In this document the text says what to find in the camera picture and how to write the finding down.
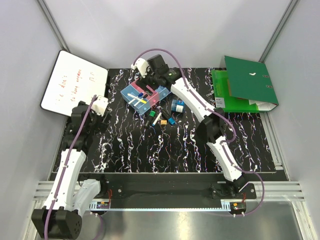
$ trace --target floor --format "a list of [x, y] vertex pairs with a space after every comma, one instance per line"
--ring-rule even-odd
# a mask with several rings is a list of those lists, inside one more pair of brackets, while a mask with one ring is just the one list
[[[103, 234], [96, 240], [302, 240], [288, 202], [265, 202], [246, 217], [213, 214], [110, 211], [102, 216]], [[93, 239], [99, 229], [99, 219], [85, 215], [78, 240]]]
[[[211, 104], [215, 104], [211, 78], [212, 68], [188, 68], [186, 76], [193, 87]], [[134, 81], [130, 69], [110, 69], [111, 89], [108, 94], [111, 120], [106, 132], [95, 136], [81, 173], [214, 173], [221, 168], [204, 142], [195, 136], [198, 121], [189, 108], [173, 114], [177, 124], [144, 128], [139, 116], [123, 100], [120, 91]], [[172, 94], [154, 109], [170, 112]], [[244, 170], [275, 172], [268, 140], [260, 115], [226, 113], [235, 126], [237, 138], [229, 147]], [[227, 138], [232, 132], [225, 129]], [[60, 155], [53, 173], [57, 172]]]

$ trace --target shiny floor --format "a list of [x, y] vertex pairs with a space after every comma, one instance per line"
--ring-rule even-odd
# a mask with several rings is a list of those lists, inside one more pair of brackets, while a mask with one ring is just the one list
[[[102, 216], [103, 234], [95, 240], [303, 239], [290, 203], [265, 202], [257, 212], [246, 217], [233, 218], [213, 214], [110, 211]], [[99, 229], [99, 218], [87, 214], [83, 218], [78, 239], [92, 240]]]

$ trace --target blue cap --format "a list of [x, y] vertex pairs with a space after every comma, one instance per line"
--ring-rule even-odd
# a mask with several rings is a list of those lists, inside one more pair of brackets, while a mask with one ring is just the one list
[[171, 117], [168, 122], [171, 124], [171, 125], [174, 125], [176, 124], [176, 121]]

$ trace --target black marble table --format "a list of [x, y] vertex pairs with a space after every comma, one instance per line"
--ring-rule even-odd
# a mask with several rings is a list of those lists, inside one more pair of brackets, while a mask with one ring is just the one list
[[[215, 104], [212, 68], [184, 69], [191, 85], [211, 104]], [[176, 125], [157, 124], [144, 128], [145, 116], [139, 116], [122, 98], [120, 91], [139, 75], [130, 69], [110, 69], [108, 109], [111, 119], [106, 132], [98, 133], [81, 168], [81, 173], [214, 173], [220, 172], [210, 148], [195, 136], [199, 124], [186, 107], [185, 113], [173, 113]], [[171, 111], [172, 93], [153, 109]], [[236, 140], [229, 147], [238, 164], [246, 171], [275, 172], [275, 165], [261, 117], [258, 113], [226, 113], [236, 129]], [[232, 137], [225, 129], [228, 139]], [[53, 173], [59, 167], [60, 154]]]

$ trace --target white wall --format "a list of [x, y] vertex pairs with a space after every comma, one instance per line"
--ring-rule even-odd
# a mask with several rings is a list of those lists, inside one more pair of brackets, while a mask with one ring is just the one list
[[266, 65], [279, 106], [270, 112], [292, 180], [299, 181], [320, 236], [320, 1], [302, 0]]
[[171, 51], [183, 67], [218, 67], [228, 54], [258, 61], [290, 2], [45, 1], [70, 51], [107, 68], [128, 68], [150, 48]]
[[0, 233], [18, 240], [64, 128], [39, 107], [60, 47], [35, 0], [2, 1], [0, 22]]

